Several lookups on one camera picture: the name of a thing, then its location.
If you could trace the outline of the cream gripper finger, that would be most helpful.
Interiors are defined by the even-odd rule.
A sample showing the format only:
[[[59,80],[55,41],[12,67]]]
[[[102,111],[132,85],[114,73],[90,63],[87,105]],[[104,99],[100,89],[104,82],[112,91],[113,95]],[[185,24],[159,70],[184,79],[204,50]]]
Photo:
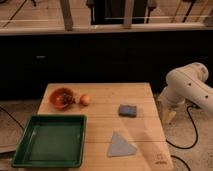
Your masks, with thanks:
[[[176,112],[174,110],[165,109],[162,114],[162,123],[169,124],[175,116]]]

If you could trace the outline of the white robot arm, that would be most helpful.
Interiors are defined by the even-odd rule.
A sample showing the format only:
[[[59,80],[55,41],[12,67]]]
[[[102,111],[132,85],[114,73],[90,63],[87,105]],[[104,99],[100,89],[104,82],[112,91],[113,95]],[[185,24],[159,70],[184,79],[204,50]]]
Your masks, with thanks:
[[[175,68],[166,75],[167,86],[158,97],[161,103],[163,124],[170,123],[176,115],[175,108],[189,100],[208,114],[213,114],[213,88],[205,81],[209,77],[207,67],[194,62]]]

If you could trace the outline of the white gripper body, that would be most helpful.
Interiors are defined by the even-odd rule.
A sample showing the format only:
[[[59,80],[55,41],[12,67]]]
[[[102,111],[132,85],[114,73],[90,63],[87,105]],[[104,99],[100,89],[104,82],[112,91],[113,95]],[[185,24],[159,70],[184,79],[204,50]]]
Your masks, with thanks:
[[[165,87],[158,97],[164,114],[173,111],[185,103],[185,98],[170,87]]]

